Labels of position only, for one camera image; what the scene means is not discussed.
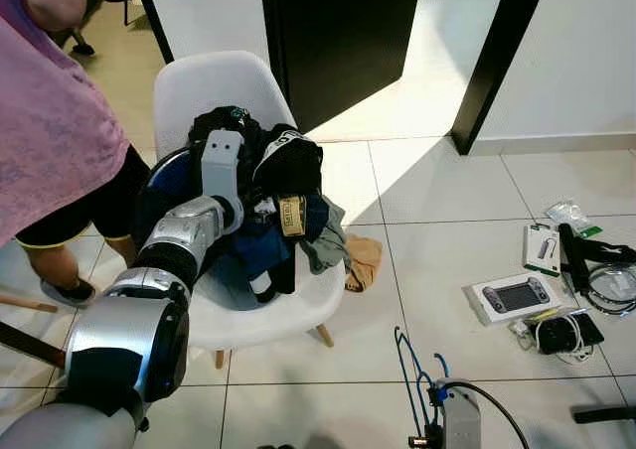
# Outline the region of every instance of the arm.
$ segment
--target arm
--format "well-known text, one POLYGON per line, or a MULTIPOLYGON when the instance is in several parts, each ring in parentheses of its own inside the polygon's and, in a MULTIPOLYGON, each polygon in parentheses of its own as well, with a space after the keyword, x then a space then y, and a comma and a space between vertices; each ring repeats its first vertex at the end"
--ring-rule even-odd
POLYGON ((75 27, 86 8, 86 0, 24 0, 24 4, 33 21, 50 32, 75 27))

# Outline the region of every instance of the chair backrest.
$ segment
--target chair backrest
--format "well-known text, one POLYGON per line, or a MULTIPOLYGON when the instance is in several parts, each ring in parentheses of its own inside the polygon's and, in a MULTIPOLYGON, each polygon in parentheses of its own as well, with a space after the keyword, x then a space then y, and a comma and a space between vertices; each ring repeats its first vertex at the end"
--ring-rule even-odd
POLYGON ((185 146, 194 118, 235 104, 264 129, 296 125, 267 65, 248 52, 219 52, 177 60, 155 80, 154 129, 157 158, 185 146))

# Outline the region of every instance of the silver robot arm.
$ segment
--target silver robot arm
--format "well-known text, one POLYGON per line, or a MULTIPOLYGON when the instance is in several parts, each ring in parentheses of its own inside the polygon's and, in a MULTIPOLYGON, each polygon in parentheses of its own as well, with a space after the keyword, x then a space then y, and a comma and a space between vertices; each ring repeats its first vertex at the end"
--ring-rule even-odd
POLYGON ((215 131, 202 158, 204 195, 154 227, 134 265, 72 331, 68 388, 0 436, 0 449, 128 449, 154 401, 181 384, 188 307, 208 250, 243 219, 237 164, 242 137, 215 131))

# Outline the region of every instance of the beige cloth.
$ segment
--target beige cloth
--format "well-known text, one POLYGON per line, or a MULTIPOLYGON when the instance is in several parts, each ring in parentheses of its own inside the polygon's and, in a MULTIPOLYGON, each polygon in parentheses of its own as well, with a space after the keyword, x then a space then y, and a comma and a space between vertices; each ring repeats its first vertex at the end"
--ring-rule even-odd
POLYGON ((347 250, 351 254, 351 273, 345 288, 352 292, 362 292, 370 287, 382 262, 382 244, 377 240, 357 235, 347 235, 347 250))

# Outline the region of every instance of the plastic bag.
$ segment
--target plastic bag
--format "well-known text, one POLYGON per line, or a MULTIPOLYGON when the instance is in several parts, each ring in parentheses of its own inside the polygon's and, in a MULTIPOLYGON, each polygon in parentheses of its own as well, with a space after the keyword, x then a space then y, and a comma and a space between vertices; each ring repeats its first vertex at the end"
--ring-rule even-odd
POLYGON ((546 210, 546 215, 557 224, 570 224, 583 238, 591 237, 603 231, 594 225, 572 199, 556 203, 546 210))

